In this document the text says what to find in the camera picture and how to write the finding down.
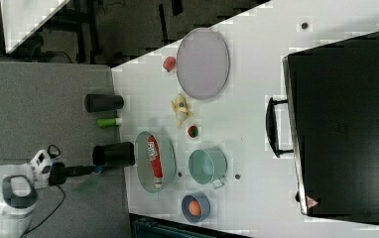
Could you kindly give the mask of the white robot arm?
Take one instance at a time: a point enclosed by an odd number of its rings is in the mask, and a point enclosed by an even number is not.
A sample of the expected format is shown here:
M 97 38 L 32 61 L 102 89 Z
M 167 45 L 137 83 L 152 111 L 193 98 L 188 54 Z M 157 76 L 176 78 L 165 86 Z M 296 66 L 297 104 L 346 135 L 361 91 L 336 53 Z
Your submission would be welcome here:
M 52 158 L 40 150 L 23 165 L 0 166 L 0 238 L 20 238 L 28 230 L 37 190 L 50 181 Z

